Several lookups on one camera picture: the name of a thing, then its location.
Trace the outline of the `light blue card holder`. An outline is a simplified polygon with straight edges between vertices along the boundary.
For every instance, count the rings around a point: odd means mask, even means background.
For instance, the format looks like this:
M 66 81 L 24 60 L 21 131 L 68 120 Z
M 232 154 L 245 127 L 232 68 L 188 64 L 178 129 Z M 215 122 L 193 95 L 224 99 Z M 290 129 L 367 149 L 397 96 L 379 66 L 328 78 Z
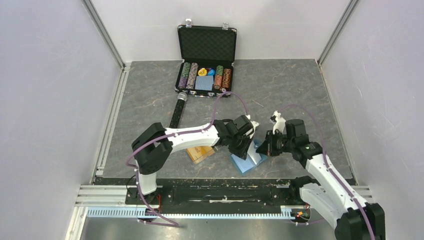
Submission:
M 232 164 L 242 176 L 256 168 L 268 158 L 266 155 L 256 152 L 260 144 L 261 142 L 258 139 L 253 139 L 246 159 L 242 159 L 234 154 L 230 156 Z

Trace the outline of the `clear box with gold cards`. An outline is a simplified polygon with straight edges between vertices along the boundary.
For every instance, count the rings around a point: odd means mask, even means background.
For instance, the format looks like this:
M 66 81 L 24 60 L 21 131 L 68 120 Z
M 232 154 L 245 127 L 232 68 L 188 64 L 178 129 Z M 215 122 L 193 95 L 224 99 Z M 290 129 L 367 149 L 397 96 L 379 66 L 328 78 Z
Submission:
M 196 146 L 187 148 L 186 152 L 194 164 L 198 164 L 213 155 L 216 151 L 211 146 Z

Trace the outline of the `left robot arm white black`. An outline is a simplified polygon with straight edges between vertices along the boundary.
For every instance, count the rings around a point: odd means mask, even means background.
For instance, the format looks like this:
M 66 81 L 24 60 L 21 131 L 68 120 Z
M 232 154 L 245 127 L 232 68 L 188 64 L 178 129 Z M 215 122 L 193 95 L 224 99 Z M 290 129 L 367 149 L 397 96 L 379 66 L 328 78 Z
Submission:
M 131 145 L 135 159 L 138 197 L 145 204 L 157 198 L 157 172 L 175 152 L 193 147 L 222 147 L 243 160 L 253 149 L 253 136 L 259 123 L 249 115 L 234 120 L 213 120 L 200 126 L 188 128 L 165 128 L 160 122 L 153 123 Z

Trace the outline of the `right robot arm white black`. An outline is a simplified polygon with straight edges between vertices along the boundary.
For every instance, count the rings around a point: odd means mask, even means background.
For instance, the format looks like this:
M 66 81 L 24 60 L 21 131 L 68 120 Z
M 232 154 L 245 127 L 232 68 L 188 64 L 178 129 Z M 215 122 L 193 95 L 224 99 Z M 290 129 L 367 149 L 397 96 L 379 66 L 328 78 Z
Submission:
M 309 140 L 301 119 L 272 116 L 257 153 L 270 157 L 290 153 L 309 173 L 290 182 L 289 199 L 312 206 L 334 230 L 338 240 L 384 240 L 385 211 L 353 189 L 332 164 L 318 142 Z

